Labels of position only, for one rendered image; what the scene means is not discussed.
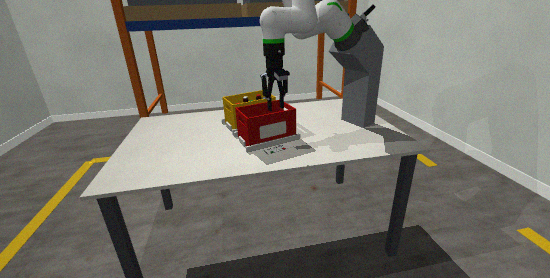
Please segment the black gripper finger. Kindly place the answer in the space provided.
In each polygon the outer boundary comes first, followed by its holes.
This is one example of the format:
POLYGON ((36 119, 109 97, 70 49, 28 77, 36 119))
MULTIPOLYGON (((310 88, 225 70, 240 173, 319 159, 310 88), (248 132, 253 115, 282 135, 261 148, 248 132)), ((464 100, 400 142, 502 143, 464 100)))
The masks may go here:
POLYGON ((274 79, 275 79, 274 73, 272 74, 272 79, 271 80, 268 78, 268 87, 267 87, 267 80, 266 80, 267 73, 265 73, 263 75, 260 75, 260 77, 262 79, 262 93, 263 93, 263 96, 265 96, 265 98, 267 99, 268 110, 272 111, 271 93, 272 93, 272 87, 273 87, 273 83, 274 83, 274 79))
POLYGON ((287 80, 283 80, 283 85, 282 85, 282 80, 281 81, 276 80, 276 81, 280 92, 279 94, 280 108, 284 109, 284 97, 285 97, 285 93, 288 93, 288 77, 287 77, 287 80))

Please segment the white paper pick list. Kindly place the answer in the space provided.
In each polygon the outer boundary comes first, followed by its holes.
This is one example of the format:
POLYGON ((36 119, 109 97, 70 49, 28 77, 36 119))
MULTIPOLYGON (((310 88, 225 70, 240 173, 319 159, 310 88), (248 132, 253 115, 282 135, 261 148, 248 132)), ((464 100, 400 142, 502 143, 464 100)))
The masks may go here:
POLYGON ((282 145, 279 145, 279 146, 275 146, 275 147, 272 147, 272 148, 262 150, 262 152, 264 152, 266 155, 268 155, 268 154, 272 154, 272 153, 282 151, 282 150, 292 148, 292 147, 294 147, 294 146, 291 145, 290 143, 286 143, 286 144, 282 144, 282 145))

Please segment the yellow divided crate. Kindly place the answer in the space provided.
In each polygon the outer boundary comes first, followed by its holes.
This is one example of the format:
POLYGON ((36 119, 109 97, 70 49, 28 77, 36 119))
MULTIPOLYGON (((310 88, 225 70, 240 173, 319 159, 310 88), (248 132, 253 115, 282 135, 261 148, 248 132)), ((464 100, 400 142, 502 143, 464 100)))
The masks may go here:
POLYGON ((237 129, 237 120, 236 120, 235 108, 267 102, 266 98, 263 99, 264 97, 265 96, 263 96, 262 90, 222 97, 223 107, 224 107, 225 123, 228 122, 232 126, 232 130, 237 129), (261 95, 260 100, 256 100, 256 96, 258 94, 261 95), (248 97, 248 102, 243 103, 243 99, 244 99, 243 97, 245 97, 245 96, 248 97), (250 100, 253 100, 253 101, 250 101, 250 100), (239 103, 239 104, 236 104, 236 103, 239 103))

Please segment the red crate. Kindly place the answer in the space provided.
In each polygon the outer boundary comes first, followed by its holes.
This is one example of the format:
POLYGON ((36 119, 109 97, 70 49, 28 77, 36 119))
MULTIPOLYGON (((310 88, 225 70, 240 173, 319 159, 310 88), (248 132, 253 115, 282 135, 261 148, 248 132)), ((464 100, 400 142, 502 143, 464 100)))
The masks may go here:
POLYGON ((280 100, 272 101, 272 111, 267 102, 236 107, 238 137, 246 146, 295 135, 296 126, 291 110, 280 108, 280 100))

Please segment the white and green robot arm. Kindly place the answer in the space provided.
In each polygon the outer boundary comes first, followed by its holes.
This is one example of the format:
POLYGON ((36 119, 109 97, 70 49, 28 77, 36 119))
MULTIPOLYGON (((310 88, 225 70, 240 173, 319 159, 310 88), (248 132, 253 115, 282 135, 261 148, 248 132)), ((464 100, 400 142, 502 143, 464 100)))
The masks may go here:
POLYGON ((372 4, 364 13, 350 18, 338 0, 322 0, 316 5, 315 0, 282 2, 284 7, 268 7, 260 16, 266 57, 285 55, 287 33, 297 39, 326 33, 339 51, 349 50, 359 42, 362 32, 369 30, 366 16, 376 8, 372 4))

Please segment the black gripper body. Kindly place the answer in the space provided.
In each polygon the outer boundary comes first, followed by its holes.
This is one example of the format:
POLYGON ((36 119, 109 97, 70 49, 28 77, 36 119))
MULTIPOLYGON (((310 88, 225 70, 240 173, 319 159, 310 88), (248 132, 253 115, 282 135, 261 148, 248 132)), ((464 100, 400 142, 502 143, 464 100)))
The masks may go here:
POLYGON ((281 57, 266 57, 266 73, 268 78, 272 79, 274 69, 283 69, 283 56, 281 57))

